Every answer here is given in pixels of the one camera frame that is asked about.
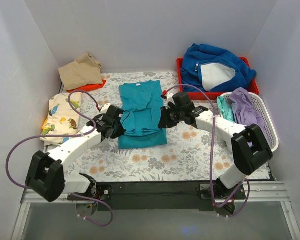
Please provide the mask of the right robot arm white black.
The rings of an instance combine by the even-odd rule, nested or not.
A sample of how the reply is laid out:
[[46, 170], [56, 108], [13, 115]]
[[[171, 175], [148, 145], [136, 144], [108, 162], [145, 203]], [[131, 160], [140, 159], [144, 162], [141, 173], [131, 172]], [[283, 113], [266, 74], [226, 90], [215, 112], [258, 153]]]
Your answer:
[[195, 106], [186, 92], [172, 94], [164, 91], [161, 97], [166, 103], [160, 109], [158, 128], [169, 129], [184, 122], [214, 134], [225, 141], [232, 152], [234, 164], [214, 184], [220, 198], [227, 199], [233, 195], [238, 184], [273, 157], [258, 125], [245, 126], [225, 120], [204, 106]]

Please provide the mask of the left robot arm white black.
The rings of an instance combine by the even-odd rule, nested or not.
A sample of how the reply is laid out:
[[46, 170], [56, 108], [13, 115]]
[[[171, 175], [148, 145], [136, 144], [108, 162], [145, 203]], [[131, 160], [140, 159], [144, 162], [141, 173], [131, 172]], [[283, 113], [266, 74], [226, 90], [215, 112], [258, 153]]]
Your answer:
[[90, 120], [73, 137], [46, 153], [36, 152], [31, 160], [25, 184], [48, 202], [62, 194], [78, 194], [85, 200], [95, 198], [97, 182], [93, 177], [79, 173], [66, 176], [71, 164], [92, 147], [106, 139], [116, 139], [126, 132], [121, 118], [124, 110], [107, 103], [99, 115]]

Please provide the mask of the teal t-shirt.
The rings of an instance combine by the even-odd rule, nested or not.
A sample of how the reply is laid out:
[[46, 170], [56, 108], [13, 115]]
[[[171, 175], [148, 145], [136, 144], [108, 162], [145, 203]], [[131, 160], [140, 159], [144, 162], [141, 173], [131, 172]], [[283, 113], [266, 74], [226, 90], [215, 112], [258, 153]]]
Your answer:
[[166, 145], [167, 132], [158, 128], [161, 119], [162, 88], [159, 80], [125, 83], [119, 86], [124, 110], [121, 124], [126, 130], [118, 148], [143, 149]]

